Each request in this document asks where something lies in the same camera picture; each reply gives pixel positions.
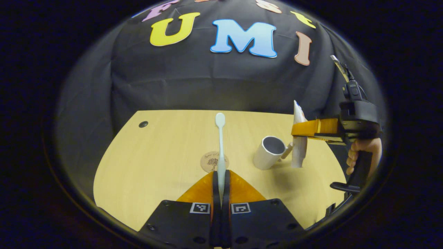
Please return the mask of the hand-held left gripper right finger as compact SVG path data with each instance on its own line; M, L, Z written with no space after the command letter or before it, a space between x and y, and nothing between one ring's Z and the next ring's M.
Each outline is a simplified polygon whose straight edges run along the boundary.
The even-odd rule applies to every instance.
M229 248L284 248L305 233L282 200L264 198L231 170L221 215L223 246Z

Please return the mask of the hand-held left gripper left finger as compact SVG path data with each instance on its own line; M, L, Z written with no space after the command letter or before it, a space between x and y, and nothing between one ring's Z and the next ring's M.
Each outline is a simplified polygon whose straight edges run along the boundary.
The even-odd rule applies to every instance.
M152 248L214 248L220 244L217 172L197 181L177 201L162 200L139 230Z

